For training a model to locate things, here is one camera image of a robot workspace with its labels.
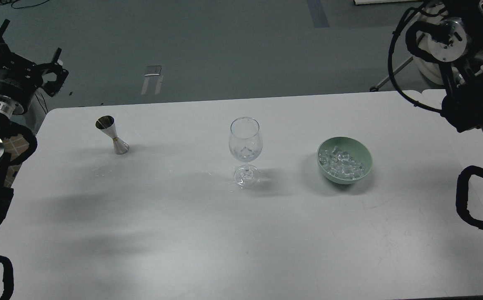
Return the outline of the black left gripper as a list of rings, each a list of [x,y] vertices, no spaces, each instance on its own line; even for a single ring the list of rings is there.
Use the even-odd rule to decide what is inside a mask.
[[[10,24],[5,19],[0,26],[0,102],[12,111],[7,115],[24,115],[31,108],[32,98],[38,88],[50,97],[60,92],[68,75],[68,70],[59,62],[62,49],[58,47],[50,62],[37,65],[23,58],[11,58],[11,50],[3,35]],[[53,80],[44,77],[54,75]]]

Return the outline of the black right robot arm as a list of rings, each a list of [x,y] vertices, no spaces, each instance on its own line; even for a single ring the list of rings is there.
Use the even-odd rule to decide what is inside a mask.
[[[396,83],[393,53],[401,34],[413,57],[438,67],[446,92],[440,109],[407,96]],[[387,69],[394,89],[413,106],[438,113],[460,133],[483,132],[483,0],[423,0],[420,6],[407,8],[392,33]],[[470,165],[457,178],[456,212],[483,230],[483,220],[468,210],[473,175],[483,179],[483,168]]]

